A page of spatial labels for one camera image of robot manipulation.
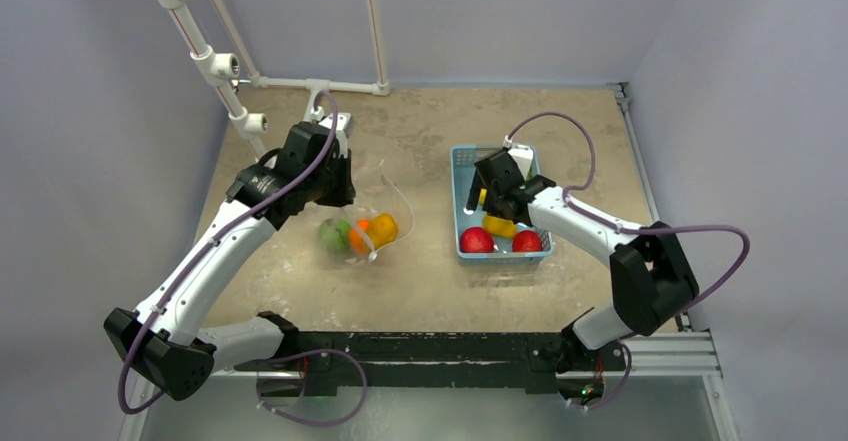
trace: green apple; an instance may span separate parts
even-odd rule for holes
[[[329,218],[318,227],[318,238],[328,250],[341,252],[348,248],[349,232],[350,224],[347,221],[341,218]]]

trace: red fruit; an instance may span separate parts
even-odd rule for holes
[[[532,229],[522,231],[512,238],[512,251],[516,253],[542,251],[542,240]]]
[[[459,237],[459,249],[463,253],[491,253],[495,240],[483,228],[468,228]]]

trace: wall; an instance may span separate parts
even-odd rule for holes
[[[103,319],[187,250],[226,115],[155,0],[5,1],[3,439],[115,439]]]
[[[848,0],[677,0],[633,77],[662,216],[744,227],[752,253],[694,313],[743,439],[844,439]],[[702,283],[738,252],[685,239]]]
[[[394,84],[629,79],[674,0],[378,0]],[[366,0],[226,0],[263,74],[374,82]]]

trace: beige tabletop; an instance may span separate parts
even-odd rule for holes
[[[282,145],[308,100],[301,90],[246,89],[239,96],[251,112],[266,113],[269,129],[262,139],[269,149]],[[577,197],[647,224],[642,185],[611,91],[396,89],[388,97],[337,93],[336,98],[339,109],[355,119],[354,166],[384,160],[385,175],[412,207],[414,229],[374,263],[340,267],[325,262],[316,244],[317,223],[333,213],[307,207],[248,260],[211,309],[207,326],[271,310],[304,330],[558,331],[609,300],[609,271],[563,240],[555,240],[554,253],[535,268],[460,266],[450,149],[499,143],[516,123],[539,111],[569,113],[585,124],[598,154],[595,182]],[[564,121],[540,119],[516,140],[536,148],[542,174],[558,184],[585,180],[586,143]],[[228,129],[201,231],[236,173],[253,162],[247,143]]]

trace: blue crate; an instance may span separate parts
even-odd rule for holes
[[[535,253],[512,252],[512,240],[493,236],[498,252],[488,254],[463,253],[459,250],[459,237],[471,227],[483,225],[483,211],[477,209],[473,214],[465,214],[465,202],[468,191],[471,189],[471,181],[474,179],[474,163],[483,156],[500,149],[500,146],[479,146],[474,144],[462,144],[451,148],[451,189],[453,191],[453,225],[456,230],[456,254],[459,264],[462,265],[487,265],[487,264],[536,264],[550,256],[554,252],[554,243],[551,233],[544,229],[536,229],[518,225],[518,230],[532,229],[542,240],[542,251]],[[533,150],[533,170],[539,174],[539,160]]]

